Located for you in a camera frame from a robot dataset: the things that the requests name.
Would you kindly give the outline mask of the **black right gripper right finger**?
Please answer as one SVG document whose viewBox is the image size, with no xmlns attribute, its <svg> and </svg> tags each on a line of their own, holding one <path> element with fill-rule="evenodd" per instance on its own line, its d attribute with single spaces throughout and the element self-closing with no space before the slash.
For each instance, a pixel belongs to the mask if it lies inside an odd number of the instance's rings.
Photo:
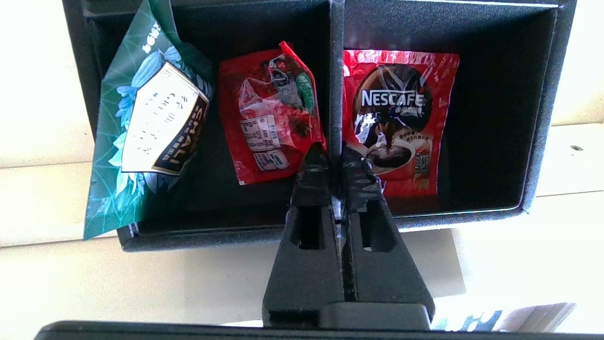
<svg viewBox="0 0 604 340">
<path fill-rule="evenodd" d="M 434 300 L 386 204 L 380 180 L 353 149 L 344 147 L 341 161 L 346 299 L 418 304 L 433 318 Z"/>
</svg>

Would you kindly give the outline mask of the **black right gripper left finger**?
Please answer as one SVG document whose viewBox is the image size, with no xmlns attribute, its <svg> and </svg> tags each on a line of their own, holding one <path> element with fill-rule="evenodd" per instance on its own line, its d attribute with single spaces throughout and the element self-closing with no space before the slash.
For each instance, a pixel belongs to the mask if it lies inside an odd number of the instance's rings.
<svg viewBox="0 0 604 340">
<path fill-rule="evenodd" d="M 321 311 L 344 300 L 328 175 L 326 153 L 316 142 L 296 175 L 262 301 L 265 327 L 320 327 Z"/>
</svg>

